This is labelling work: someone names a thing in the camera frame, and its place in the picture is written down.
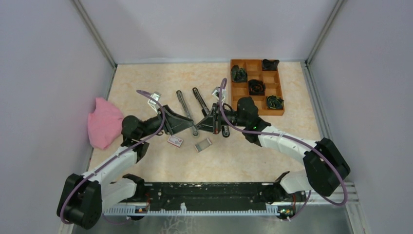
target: marble-patterned surface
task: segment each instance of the marble-patterned surface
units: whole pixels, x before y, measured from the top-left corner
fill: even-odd
[[[175,112],[184,115],[176,97],[181,90],[195,122],[202,119],[201,108],[192,88],[198,87],[208,106],[216,99],[210,94],[219,86],[222,78],[229,77],[228,63],[193,64],[138,64],[119,65],[113,81],[109,101],[124,114],[146,120],[155,115],[147,99],[136,89],[162,94],[160,103],[169,105]],[[264,116],[274,126],[299,137],[319,140],[315,116],[299,62],[281,62],[279,73],[285,100],[283,116]],[[198,181],[198,182],[247,182],[274,181],[284,171],[298,171],[303,166],[279,152],[250,144],[244,136],[231,130],[229,138],[221,134],[200,132],[194,138],[190,129],[177,134],[184,140],[180,148],[167,143],[168,135],[149,140],[150,147],[145,157],[126,173],[132,173],[146,181]],[[194,144],[209,137],[212,145],[197,153]],[[119,147],[120,136],[102,151],[95,149],[90,168],[97,166]]]

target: wooden organizer box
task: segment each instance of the wooden organizer box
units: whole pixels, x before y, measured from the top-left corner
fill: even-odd
[[[247,73],[248,81],[252,79],[261,80],[265,84],[264,96],[251,96],[248,91],[248,82],[235,83],[231,79],[231,68],[238,65],[244,68]],[[237,102],[244,97],[252,97],[255,105],[258,107],[258,114],[262,116],[282,116],[285,107],[282,110],[268,109],[266,98],[268,96],[277,96],[282,98],[280,76],[277,71],[263,71],[262,60],[259,59],[232,59],[229,68],[229,77],[231,79],[231,106],[234,110],[237,109]]]

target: pink cloth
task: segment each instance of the pink cloth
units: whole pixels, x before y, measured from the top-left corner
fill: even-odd
[[[90,144],[106,150],[122,132],[123,114],[102,97],[96,98],[96,109],[88,116]]]

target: gray floor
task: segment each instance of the gray floor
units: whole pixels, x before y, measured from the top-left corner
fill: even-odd
[[[120,218],[109,217],[113,221]],[[169,216],[145,217],[131,224],[115,226],[100,221],[90,230],[76,227],[73,234],[351,234],[345,207],[307,206],[291,223],[268,217]]]

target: wooden compartment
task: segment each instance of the wooden compartment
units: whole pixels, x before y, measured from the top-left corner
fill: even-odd
[[[262,116],[282,116],[285,111],[268,109],[266,105],[267,96],[282,97],[280,76],[278,71],[263,71],[260,59],[232,59],[230,70],[233,66],[238,65],[244,68],[248,75],[248,80],[257,79],[265,84],[265,96],[250,96],[248,92],[248,83],[235,83],[231,79],[231,106],[237,109],[237,102],[243,97],[252,97],[255,105],[258,107],[258,114]]]

